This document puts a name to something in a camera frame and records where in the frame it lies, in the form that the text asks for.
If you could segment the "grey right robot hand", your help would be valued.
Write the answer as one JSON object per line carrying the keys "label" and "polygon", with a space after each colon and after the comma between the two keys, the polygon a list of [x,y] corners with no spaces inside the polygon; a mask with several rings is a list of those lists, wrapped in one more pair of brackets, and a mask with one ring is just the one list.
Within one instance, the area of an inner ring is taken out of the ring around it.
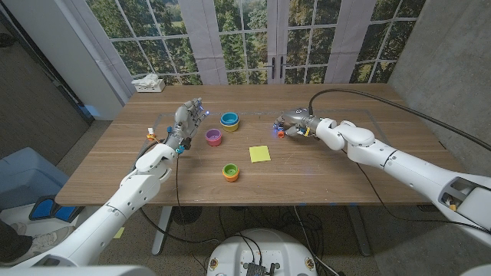
{"label": "grey right robot hand", "polygon": [[281,136],[315,136],[320,119],[311,115],[305,108],[283,112],[273,123],[273,128]]}

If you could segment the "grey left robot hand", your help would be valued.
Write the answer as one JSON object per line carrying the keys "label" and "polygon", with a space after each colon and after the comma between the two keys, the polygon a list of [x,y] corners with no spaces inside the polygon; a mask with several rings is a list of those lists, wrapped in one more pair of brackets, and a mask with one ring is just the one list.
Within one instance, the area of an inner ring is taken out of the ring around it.
{"label": "grey left robot hand", "polygon": [[165,141],[165,144],[174,151],[181,153],[190,149],[191,141],[197,134],[199,125],[209,115],[209,111],[204,111],[202,102],[203,99],[198,97],[177,108],[175,123]]}

